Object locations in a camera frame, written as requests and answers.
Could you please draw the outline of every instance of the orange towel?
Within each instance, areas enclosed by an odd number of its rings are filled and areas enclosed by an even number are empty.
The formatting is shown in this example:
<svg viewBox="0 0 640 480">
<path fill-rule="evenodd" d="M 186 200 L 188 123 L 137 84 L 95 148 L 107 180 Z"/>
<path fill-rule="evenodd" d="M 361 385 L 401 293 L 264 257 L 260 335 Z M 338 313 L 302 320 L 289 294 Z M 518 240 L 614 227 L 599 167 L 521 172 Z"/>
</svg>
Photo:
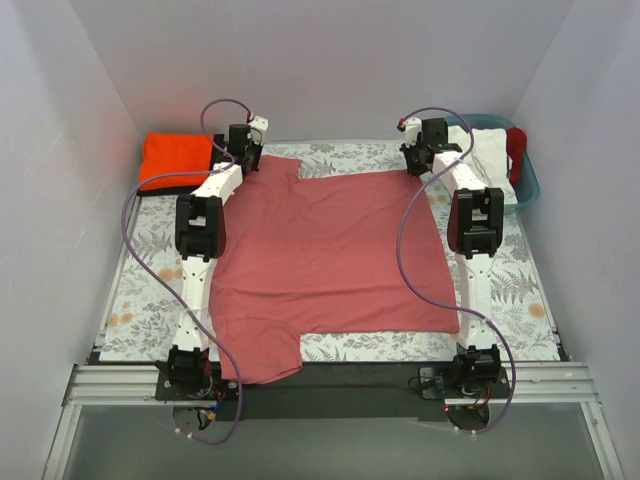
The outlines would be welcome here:
<svg viewBox="0 0 640 480">
<path fill-rule="evenodd" d="M 138 181 L 143 182 L 162 173 L 210 170 L 212 148 L 204 135 L 147 133 Z M 142 195 L 185 193 L 199 187 L 206 179 L 207 175 L 161 178 L 149 182 L 140 191 Z"/>
</svg>

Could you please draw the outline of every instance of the black metal plate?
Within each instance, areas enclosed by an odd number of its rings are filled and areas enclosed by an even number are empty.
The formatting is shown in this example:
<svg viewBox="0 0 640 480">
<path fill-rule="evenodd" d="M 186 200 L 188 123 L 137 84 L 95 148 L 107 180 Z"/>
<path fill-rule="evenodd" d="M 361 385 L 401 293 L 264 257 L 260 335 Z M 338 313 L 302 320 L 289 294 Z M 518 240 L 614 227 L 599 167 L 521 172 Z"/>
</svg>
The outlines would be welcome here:
<svg viewBox="0 0 640 480">
<path fill-rule="evenodd" d="M 441 399 L 425 400 L 407 380 L 425 367 L 438 371 L 450 362 L 305 363 L 294 375 L 266 385 L 244 386 L 243 419 L 417 418 L 446 421 Z M 214 371 L 219 368 L 214 364 Z M 192 400 L 159 375 L 157 400 Z M 454 392 L 448 398 L 456 398 Z M 492 386 L 493 398 L 505 398 L 508 384 Z M 225 402 L 217 420 L 231 420 L 235 402 Z"/>
</svg>

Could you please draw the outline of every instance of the pink t-shirt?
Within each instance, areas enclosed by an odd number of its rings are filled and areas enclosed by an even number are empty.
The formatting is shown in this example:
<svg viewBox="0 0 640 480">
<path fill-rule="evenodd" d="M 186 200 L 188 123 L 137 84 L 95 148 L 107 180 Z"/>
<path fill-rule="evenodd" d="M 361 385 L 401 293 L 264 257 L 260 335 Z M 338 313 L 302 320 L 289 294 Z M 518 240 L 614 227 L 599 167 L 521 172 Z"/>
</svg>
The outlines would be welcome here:
<svg viewBox="0 0 640 480">
<path fill-rule="evenodd" d="M 398 271 L 396 236 L 420 180 L 405 171 L 301 180 L 300 163 L 263 157 L 224 207 L 227 246 L 210 307 L 243 381 L 300 370 L 303 333 L 456 333 L 456 312 L 420 300 Z M 402 251 L 418 288 L 455 304 L 426 195 L 407 222 Z M 223 377 L 234 379 L 220 357 Z"/>
</svg>

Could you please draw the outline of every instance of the patterned fabric surface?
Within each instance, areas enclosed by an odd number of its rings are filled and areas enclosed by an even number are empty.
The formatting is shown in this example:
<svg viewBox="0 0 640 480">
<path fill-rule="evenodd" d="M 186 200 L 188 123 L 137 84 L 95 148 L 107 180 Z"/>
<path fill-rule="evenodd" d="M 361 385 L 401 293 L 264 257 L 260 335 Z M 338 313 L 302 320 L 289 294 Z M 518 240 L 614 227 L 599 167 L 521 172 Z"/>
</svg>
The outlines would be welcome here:
<svg viewBox="0 0 640 480">
<path fill-rule="evenodd" d="M 263 155 L 301 159 L 301 178 L 405 168 L 397 142 L 274 144 L 265 146 Z M 428 188 L 427 195 L 459 300 L 458 267 L 446 246 L 451 198 L 439 181 Z M 174 218 L 175 196 L 142 199 L 133 240 L 142 258 L 179 292 L 182 275 L 173 241 Z M 559 360 L 541 288 L 518 220 L 515 214 L 509 214 L 493 269 L 492 306 L 494 321 L 518 360 Z M 100 360 L 166 359 L 176 329 L 177 305 L 127 256 Z M 305 334 L 300 348 L 304 361 L 447 361 L 455 355 L 455 345 L 456 335 L 450 334 L 376 332 Z M 211 358 L 217 358 L 216 351 L 212 351 Z"/>
</svg>

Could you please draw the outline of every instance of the white enclosure wall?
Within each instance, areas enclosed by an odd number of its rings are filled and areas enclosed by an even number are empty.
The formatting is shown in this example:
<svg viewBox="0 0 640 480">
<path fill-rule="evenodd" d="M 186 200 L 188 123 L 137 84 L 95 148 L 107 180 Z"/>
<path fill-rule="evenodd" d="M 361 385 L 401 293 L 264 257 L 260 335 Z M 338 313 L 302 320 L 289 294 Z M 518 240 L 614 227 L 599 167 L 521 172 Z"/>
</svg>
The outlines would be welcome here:
<svg viewBox="0 0 640 480">
<path fill-rule="evenodd" d="M 0 0 L 0 477 L 40 478 L 98 327 L 138 133 L 65 0 Z"/>
<path fill-rule="evenodd" d="M 640 2 L 576 0 L 514 120 L 541 185 L 525 227 L 564 343 L 639 478 Z"/>
<path fill-rule="evenodd" d="M 393 138 L 434 103 L 510 116 L 571 0 L 71 3 L 141 132 L 199 131 L 232 96 L 301 140 Z"/>
</svg>

